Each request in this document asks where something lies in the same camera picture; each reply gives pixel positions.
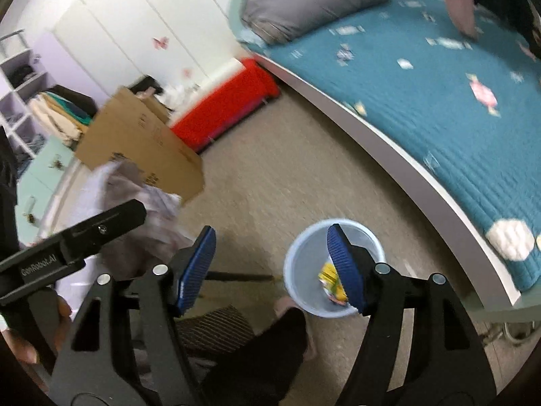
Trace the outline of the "yellow paper package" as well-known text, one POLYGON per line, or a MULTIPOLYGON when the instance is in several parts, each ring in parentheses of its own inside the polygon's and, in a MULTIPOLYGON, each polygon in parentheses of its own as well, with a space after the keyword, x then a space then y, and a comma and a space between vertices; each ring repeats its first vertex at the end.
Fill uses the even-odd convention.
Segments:
POLYGON ((336 267, 332 260, 327 260, 318 274, 319 282, 327 298, 332 303, 346 306, 349 303, 348 296, 339 279, 336 267))

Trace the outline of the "light blue trash bin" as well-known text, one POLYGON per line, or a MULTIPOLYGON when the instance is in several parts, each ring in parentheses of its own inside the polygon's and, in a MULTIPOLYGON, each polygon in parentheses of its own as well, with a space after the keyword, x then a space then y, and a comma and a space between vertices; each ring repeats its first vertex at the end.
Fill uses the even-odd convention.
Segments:
POLYGON ((365 247, 375 262, 386 263, 380 240, 361 223, 331 218, 319 221, 304 229, 293 241, 283 264, 283 281, 290 297, 307 313, 314 316, 336 319, 357 314, 350 306, 338 305, 330 300, 319 281, 319 273, 330 260, 326 246, 326 233, 333 224, 339 224, 351 244, 365 247))

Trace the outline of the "mint drawer cabinet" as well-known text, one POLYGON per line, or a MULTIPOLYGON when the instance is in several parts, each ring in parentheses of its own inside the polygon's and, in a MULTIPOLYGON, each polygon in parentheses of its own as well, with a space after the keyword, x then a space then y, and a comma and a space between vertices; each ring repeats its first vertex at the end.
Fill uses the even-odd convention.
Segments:
POLYGON ((16 221, 19 243, 35 244, 52 233, 64 195, 79 163, 58 138, 51 137, 18 182, 16 221))

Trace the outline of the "pink plaid cloth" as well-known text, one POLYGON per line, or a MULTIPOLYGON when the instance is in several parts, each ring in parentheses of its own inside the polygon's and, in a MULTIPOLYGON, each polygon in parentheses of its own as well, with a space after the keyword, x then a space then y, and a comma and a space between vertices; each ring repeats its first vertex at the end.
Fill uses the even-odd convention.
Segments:
POLYGON ((179 249, 193 244, 194 239, 179 223, 182 197, 145 184, 137 165, 131 161, 110 161, 96 168, 72 188, 70 198, 62 209, 60 230, 132 200, 139 202, 113 220, 103 222, 103 229, 97 232, 106 238, 113 229, 119 229, 118 238, 88 257, 83 269, 57 282, 57 292, 72 310, 80 308, 103 273, 115 280, 132 279, 169 262, 179 249))

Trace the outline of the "person's black trouser leg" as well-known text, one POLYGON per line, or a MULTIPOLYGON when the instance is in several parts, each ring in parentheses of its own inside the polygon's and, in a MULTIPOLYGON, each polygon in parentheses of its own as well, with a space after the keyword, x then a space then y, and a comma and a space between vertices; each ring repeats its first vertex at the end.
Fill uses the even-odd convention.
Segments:
POLYGON ((207 405, 278 405, 295 380, 302 357, 282 345, 278 320, 220 361, 201 382, 207 405))

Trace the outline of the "pink slipper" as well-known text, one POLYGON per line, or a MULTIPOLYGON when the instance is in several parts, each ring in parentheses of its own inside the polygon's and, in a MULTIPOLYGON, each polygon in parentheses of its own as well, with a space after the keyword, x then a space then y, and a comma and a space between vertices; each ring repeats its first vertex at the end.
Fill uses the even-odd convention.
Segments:
POLYGON ((315 359, 317 350, 306 312, 288 296, 276 301, 274 311, 283 330, 282 345, 300 355, 303 361, 315 359))

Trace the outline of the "hanging clothes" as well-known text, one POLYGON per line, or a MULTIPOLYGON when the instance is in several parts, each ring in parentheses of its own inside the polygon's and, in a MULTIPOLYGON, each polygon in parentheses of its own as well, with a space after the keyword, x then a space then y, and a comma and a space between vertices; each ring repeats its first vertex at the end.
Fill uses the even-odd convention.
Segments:
POLYGON ((40 125, 67 147, 76 145, 88 129, 87 125, 73 118, 46 93, 36 94, 27 102, 27 106, 40 125))

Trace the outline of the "brown cardboard box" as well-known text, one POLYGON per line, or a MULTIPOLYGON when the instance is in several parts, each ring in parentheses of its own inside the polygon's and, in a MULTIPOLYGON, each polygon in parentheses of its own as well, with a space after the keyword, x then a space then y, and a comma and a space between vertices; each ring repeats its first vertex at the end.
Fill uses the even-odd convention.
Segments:
POLYGON ((202 159, 125 86, 98 111, 75 156, 91 170, 112 160, 130 160, 146 184, 185 202, 205 187, 202 159))

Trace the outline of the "lilac open shelf unit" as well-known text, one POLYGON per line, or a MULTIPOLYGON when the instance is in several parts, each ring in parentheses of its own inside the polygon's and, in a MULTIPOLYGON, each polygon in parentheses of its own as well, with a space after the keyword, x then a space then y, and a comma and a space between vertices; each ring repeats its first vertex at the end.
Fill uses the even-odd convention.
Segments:
POLYGON ((50 133, 28 104, 52 84, 53 78, 29 45, 24 29, 1 36, 1 126, 15 153, 35 159, 46 144, 50 133))

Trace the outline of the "teal quilted bed mattress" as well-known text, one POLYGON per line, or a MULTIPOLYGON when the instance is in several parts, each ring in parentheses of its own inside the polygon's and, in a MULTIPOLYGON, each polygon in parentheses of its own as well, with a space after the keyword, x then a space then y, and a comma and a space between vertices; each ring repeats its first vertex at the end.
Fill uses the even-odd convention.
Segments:
POLYGON ((252 49, 422 164, 527 291, 540 277, 540 61, 494 16, 476 24, 469 41, 442 1, 390 0, 252 49))

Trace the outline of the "red covered bench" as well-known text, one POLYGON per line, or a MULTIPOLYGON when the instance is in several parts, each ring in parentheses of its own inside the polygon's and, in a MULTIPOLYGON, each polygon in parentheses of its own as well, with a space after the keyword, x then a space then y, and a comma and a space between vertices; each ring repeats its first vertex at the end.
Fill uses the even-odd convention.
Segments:
POLYGON ((189 148, 199 153, 233 128, 259 106, 280 95, 273 77, 251 58, 234 59, 169 128, 189 148))

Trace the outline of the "white wardrobe with butterflies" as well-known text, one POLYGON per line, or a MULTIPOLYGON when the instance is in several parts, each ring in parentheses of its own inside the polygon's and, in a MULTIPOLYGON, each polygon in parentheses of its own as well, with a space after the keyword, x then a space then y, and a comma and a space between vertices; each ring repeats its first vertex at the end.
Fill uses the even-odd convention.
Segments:
POLYGON ((54 27, 64 49, 107 93, 150 75, 198 84, 241 53, 229 0, 72 0, 54 27))

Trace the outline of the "grey pillow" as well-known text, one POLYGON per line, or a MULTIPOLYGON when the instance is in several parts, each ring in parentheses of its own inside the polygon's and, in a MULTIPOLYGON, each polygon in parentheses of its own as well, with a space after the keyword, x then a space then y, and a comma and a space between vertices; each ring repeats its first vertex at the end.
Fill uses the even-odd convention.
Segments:
POLYGON ((285 44, 326 24, 390 0, 249 0, 242 22, 269 45, 285 44))

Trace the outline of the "white bed frame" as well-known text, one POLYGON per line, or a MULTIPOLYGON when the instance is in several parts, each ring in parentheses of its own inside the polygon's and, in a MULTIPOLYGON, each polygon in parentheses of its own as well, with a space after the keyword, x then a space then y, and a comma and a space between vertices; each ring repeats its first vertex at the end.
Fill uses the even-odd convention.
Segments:
POLYGON ((255 60, 323 112, 361 146, 438 231, 488 311, 517 310, 521 293, 511 274, 445 188, 399 145, 326 93, 256 53, 255 60))

